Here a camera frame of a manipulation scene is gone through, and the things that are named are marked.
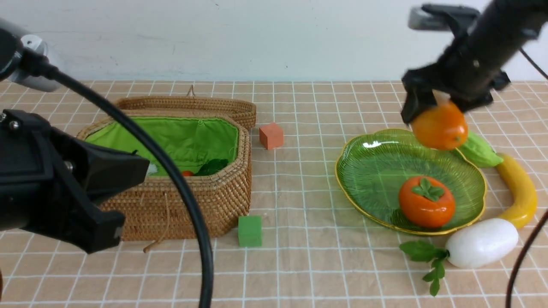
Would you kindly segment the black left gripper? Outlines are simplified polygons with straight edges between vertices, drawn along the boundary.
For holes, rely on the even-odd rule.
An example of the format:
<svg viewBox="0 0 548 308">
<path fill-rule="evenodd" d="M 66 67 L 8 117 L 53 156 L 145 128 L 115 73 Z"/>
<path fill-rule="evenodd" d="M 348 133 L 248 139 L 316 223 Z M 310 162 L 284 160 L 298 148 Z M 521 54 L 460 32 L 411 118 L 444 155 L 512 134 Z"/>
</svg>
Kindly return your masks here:
<svg viewBox="0 0 548 308">
<path fill-rule="evenodd" d="M 35 113 L 2 111 L 2 231 L 22 229 L 68 240 L 69 212 L 74 205 L 63 197 L 74 177 L 95 205 L 144 182 L 149 160 L 135 152 L 74 140 Z M 60 175 L 62 167 L 74 177 Z"/>
</svg>

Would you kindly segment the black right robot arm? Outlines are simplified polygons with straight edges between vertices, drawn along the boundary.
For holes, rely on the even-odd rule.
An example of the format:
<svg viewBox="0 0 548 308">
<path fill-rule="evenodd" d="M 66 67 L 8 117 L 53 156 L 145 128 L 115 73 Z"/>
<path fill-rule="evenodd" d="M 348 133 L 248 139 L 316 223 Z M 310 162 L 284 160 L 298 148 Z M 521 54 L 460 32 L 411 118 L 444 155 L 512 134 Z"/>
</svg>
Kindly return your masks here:
<svg viewBox="0 0 548 308">
<path fill-rule="evenodd" d="M 440 4 L 413 7 L 410 29 L 451 32 L 454 39 L 437 61 L 405 72 L 402 121 L 409 125 L 433 108 L 434 90 L 448 94 L 462 113 L 491 104 L 491 91 L 510 83 L 502 67 L 538 38 L 547 9 L 545 0 L 492 0 L 483 12 Z"/>
</svg>

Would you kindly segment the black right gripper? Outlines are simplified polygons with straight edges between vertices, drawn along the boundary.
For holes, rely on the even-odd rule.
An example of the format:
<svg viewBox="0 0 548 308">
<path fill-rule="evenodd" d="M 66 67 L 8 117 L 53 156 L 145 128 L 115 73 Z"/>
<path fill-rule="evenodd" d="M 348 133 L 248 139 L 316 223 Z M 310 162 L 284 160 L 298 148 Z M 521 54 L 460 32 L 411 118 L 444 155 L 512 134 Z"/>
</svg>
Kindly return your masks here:
<svg viewBox="0 0 548 308">
<path fill-rule="evenodd" d="M 437 106 L 435 90 L 449 94 L 462 113 L 491 104 L 491 90 L 502 90 L 509 84 L 501 69 L 511 57 L 512 46 L 499 38 L 456 37 L 436 62 L 403 75 L 403 123 L 410 125 Z"/>
</svg>

